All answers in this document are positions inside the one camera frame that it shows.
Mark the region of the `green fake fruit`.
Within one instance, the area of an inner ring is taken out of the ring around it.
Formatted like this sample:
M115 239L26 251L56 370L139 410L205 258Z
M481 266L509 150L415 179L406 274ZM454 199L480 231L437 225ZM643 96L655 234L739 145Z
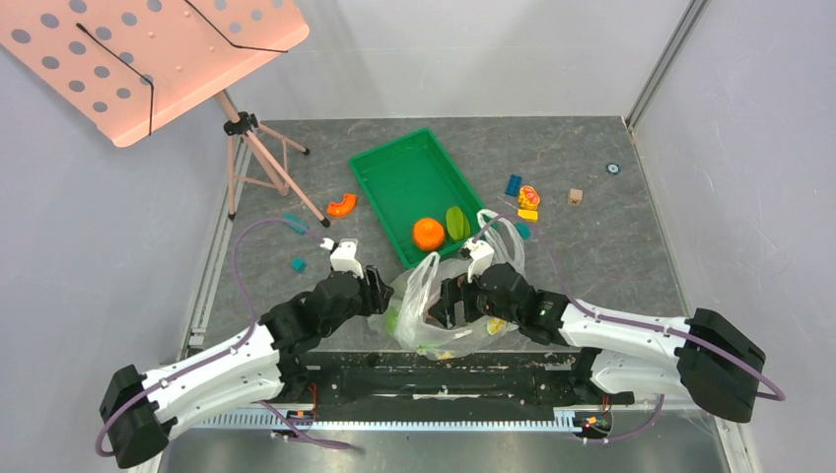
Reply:
M383 328L387 335L393 336L399 318L399 311L394 308L388 309L383 314Z

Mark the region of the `clear plastic bag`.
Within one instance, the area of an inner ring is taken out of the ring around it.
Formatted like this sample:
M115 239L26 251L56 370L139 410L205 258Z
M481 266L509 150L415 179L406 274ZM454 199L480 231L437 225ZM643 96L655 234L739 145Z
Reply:
M382 314L369 317L370 328L435 361L470 355L516 330L512 322L465 308L470 265L430 253L393 280L393 295Z

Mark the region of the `orange fake fruit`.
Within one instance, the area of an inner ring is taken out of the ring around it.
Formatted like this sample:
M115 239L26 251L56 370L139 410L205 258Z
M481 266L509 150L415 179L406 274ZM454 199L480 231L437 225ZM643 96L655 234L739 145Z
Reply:
M413 225L411 237L418 249L431 252L438 250L445 243L446 230L439 221L422 218Z

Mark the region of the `lime green starfruit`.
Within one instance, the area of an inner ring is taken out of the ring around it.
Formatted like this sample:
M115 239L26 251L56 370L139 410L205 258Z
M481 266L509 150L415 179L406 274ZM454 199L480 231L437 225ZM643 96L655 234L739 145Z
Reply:
M471 236L469 220L459 206L451 206L446 211L446 230L453 241L463 241Z

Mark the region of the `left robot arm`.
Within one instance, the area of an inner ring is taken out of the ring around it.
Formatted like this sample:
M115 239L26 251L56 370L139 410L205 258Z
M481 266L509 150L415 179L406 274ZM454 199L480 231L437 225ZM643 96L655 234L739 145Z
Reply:
M229 409L277 397L302 399L310 376L301 355L351 318L384 313L393 293L373 266L361 276L331 271L312 290L274 306L243 331L192 357L146 372L134 365L117 370L99 408L98 455L129 469Z

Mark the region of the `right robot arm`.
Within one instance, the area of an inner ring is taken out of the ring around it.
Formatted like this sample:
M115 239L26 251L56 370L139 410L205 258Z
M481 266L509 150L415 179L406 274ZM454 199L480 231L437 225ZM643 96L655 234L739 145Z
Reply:
M604 393L665 394L747 423L766 362L765 353L714 310L654 318L600 309L536 289L508 263L445 279L429 314L447 329L497 318L535 343L581 349L586 359L571 372L569 386L583 402Z

